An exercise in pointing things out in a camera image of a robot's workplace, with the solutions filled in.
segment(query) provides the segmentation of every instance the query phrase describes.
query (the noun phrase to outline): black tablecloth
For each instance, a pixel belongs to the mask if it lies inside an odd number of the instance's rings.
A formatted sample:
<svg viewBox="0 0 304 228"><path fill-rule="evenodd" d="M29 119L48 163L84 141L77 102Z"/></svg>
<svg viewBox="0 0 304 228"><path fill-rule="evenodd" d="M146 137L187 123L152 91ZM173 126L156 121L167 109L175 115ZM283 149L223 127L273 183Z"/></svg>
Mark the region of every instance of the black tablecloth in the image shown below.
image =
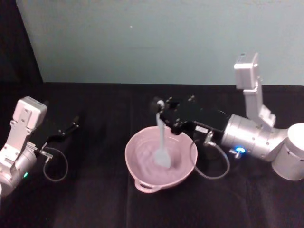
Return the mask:
<svg viewBox="0 0 304 228"><path fill-rule="evenodd" d="M276 114L276 127L304 123L303 87L263 89L265 105ZM284 180L269 163L249 156L232 161L232 170L222 180L206 180L193 172L180 185L155 194L134 187L124 148L137 131L155 125L149 111L152 98L195 95L205 108L245 116L243 95L234 86L3 84L1 145L16 102L26 95L50 102L44 128L67 124L79 113L84 118L71 139L55 145L69 160L67 179L45 180L39 158L13 194L2 199L1 228L304 227L304 182Z"/></svg>

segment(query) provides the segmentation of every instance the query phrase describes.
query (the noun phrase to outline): white sticker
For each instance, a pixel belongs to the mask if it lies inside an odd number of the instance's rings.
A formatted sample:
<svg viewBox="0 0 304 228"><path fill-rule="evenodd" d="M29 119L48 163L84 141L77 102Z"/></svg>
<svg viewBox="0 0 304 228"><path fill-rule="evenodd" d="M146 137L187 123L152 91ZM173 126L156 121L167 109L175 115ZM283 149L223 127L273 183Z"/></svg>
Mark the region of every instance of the white sticker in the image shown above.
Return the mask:
<svg viewBox="0 0 304 228"><path fill-rule="evenodd" d="M198 132L202 132L202 133L204 133L204 134L207 134L207 133L208 133L208 129L207 129L207 128L200 127L200 126L196 126L196 127L195 127L195 130L198 131Z"/></svg>

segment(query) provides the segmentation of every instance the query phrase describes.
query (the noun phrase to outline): black curtain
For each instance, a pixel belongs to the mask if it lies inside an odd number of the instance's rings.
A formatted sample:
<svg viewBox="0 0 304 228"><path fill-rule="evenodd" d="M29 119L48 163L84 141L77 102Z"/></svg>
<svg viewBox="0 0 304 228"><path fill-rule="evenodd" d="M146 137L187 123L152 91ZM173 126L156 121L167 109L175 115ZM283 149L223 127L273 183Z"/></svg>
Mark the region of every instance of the black curtain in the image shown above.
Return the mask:
<svg viewBox="0 0 304 228"><path fill-rule="evenodd" d="M43 82L14 0L0 0L0 82Z"/></svg>

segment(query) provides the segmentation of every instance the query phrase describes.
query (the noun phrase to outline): cable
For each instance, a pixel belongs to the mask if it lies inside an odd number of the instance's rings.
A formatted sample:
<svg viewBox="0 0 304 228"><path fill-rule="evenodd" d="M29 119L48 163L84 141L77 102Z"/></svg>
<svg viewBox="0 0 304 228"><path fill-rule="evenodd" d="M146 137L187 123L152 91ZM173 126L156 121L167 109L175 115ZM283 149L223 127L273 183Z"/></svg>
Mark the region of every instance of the cable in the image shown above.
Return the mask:
<svg viewBox="0 0 304 228"><path fill-rule="evenodd" d="M44 174L44 176L46 177L46 179L48 179L48 180L51 181L51 182L61 182L61 181L63 181L63 180L67 177L67 172L68 172L68 161L67 161L67 157L66 157L60 150L58 150L58 149L56 149L56 148L53 148L53 147L45 147L44 149L54 150L54 151L58 152L59 154L62 155L62 157L63 157L64 160L66 161L66 173L65 173L65 175L64 175L62 178L60 178L60 179L52 179L52 178L50 178L50 177L47 175L47 173L46 173L46 167L47 167L47 164L48 164L49 160L47 160L46 163L45 163L44 166L43 166L43 174Z"/></svg>
<svg viewBox="0 0 304 228"><path fill-rule="evenodd" d="M194 140L194 141L191 143L191 145L190 145L190 153L191 153L191 151L192 151L192 150L191 150L191 149L192 149L192 146L195 144L195 142L198 142L198 141L199 141L199 139L196 139L196 140ZM206 178L206 179L209 179L209 180L217 180L217 179L223 178L223 177L225 177L225 176L227 175L227 173L230 171L230 161L229 161L227 155L225 154L225 152L222 150L222 148L220 148L217 144L211 143L211 144L208 144L208 145L217 148L217 150L223 155L223 157L225 158L226 163L227 163L227 169L226 169L226 171L225 171L222 175L220 175L220 176L217 176L217 177L210 177L210 176L207 176L206 174L202 173L202 172L198 169L198 167L194 164L194 162L191 160L191 161L192 161L192 164L194 165L194 169L195 169L196 172L198 172L202 177L204 177L204 178Z"/></svg>

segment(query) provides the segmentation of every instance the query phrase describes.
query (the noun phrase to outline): pink bowl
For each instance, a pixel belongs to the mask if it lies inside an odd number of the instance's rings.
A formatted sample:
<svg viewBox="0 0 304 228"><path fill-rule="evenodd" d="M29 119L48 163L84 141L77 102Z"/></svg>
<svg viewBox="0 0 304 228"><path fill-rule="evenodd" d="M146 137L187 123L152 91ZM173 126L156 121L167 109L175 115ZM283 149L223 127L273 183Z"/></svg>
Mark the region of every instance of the pink bowl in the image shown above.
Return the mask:
<svg viewBox="0 0 304 228"><path fill-rule="evenodd" d="M169 169L154 163L154 152L160 145L160 131L157 126L147 127L136 133L125 148L125 161L139 191L154 193L181 183L194 169L198 150L190 145L192 139L181 133L174 135L165 128L165 146L171 157Z"/></svg>

